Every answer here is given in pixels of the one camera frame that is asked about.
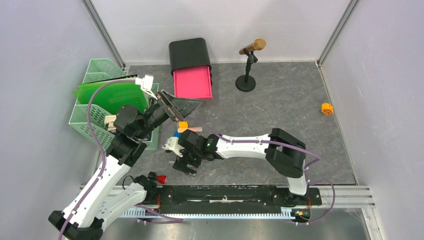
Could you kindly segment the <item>yellow eraser block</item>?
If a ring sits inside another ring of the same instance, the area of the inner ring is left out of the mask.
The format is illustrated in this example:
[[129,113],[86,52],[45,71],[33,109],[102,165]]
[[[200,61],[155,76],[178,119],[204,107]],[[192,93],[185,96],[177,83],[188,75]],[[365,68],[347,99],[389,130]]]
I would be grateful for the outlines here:
[[180,121],[180,122],[178,123],[178,127],[179,127],[179,128],[181,128],[181,129],[186,129],[186,128],[188,128],[188,127],[189,127],[189,124],[188,124],[188,122],[187,122],[187,121]]

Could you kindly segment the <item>orange highlighter marker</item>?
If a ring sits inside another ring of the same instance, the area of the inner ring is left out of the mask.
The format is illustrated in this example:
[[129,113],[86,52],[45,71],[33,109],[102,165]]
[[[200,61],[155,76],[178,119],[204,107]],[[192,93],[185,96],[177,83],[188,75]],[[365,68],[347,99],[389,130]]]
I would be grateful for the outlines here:
[[183,132],[188,130],[192,132],[202,132],[203,128],[202,127],[180,127],[177,129],[177,132],[182,134]]

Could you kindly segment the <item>red black stamp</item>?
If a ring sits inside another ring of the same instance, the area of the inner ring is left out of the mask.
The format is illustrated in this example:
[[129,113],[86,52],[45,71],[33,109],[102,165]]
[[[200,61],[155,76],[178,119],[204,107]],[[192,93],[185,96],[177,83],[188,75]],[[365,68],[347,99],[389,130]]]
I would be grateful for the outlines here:
[[153,172],[153,171],[149,172],[147,178],[149,180],[156,181],[160,184],[165,184],[167,182],[166,175],[158,175],[156,172]]

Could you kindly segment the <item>blue eraser block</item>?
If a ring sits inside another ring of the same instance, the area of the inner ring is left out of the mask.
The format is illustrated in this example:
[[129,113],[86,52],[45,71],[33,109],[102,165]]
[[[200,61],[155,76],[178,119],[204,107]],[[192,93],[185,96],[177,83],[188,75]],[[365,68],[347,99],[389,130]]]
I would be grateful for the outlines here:
[[173,136],[179,138],[181,136],[181,133],[175,131]]

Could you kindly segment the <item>black pink drawer organizer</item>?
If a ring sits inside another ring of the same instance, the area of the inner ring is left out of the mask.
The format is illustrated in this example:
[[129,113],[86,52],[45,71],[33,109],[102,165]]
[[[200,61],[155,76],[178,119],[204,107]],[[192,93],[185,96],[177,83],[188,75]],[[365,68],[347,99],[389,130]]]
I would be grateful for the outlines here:
[[212,65],[207,42],[202,37],[176,40],[168,45],[174,95],[211,101]]

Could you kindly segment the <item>green clip file folder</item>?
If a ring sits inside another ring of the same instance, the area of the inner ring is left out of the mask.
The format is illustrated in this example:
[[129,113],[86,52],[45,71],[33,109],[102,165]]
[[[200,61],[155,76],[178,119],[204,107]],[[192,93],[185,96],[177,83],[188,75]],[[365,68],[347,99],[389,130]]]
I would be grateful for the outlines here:
[[[78,87],[72,93],[80,104],[87,105],[98,88],[80,89]],[[140,86],[131,81],[113,83],[102,88],[91,105],[97,105],[110,114],[116,114],[125,105],[133,105],[140,112],[144,112],[149,103]]]

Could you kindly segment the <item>green mesh file rack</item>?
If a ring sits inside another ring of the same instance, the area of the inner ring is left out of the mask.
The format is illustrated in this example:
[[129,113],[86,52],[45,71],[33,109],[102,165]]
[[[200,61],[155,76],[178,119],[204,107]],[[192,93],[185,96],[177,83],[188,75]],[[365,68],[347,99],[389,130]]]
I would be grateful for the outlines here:
[[[89,61],[82,84],[125,78],[128,78],[128,75],[112,60],[94,58]],[[145,93],[144,95],[150,105],[149,101],[152,97]],[[106,150],[115,137],[115,132],[108,131],[108,124],[104,124],[106,115],[115,114],[109,113],[97,105],[92,105],[92,103],[80,104],[76,99],[68,124],[92,143],[99,142],[102,148]]]

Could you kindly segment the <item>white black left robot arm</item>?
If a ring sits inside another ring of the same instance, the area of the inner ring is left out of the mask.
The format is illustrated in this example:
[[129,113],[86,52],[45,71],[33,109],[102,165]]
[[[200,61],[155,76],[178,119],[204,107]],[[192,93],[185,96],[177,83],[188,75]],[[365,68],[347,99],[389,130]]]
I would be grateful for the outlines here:
[[119,109],[113,122],[117,133],[107,149],[100,151],[102,161],[96,172],[64,210],[55,210],[48,217],[59,231],[58,239],[99,240],[107,227],[128,209],[156,200],[156,183],[140,175],[124,191],[105,201],[147,147],[145,142],[135,139],[146,137],[168,119],[183,121],[203,104],[203,100],[176,97],[165,90],[155,96],[155,104],[144,112],[131,104]]

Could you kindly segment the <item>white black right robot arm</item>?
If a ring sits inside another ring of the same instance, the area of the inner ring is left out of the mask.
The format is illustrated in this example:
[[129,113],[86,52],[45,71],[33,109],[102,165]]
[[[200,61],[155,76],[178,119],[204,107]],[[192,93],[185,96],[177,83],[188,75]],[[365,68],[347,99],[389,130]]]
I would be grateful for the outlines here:
[[306,145],[288,132],[273,128],[259,136],[233,137],[222,134],[201,136],[185,130],[180,136],[167,139],[163,149],[176,154],[174,169],[195,176],[203,160],[254,158],[266,160],[280,175],[287,178],[289,199],[302,204],[309,198],[304,174]]

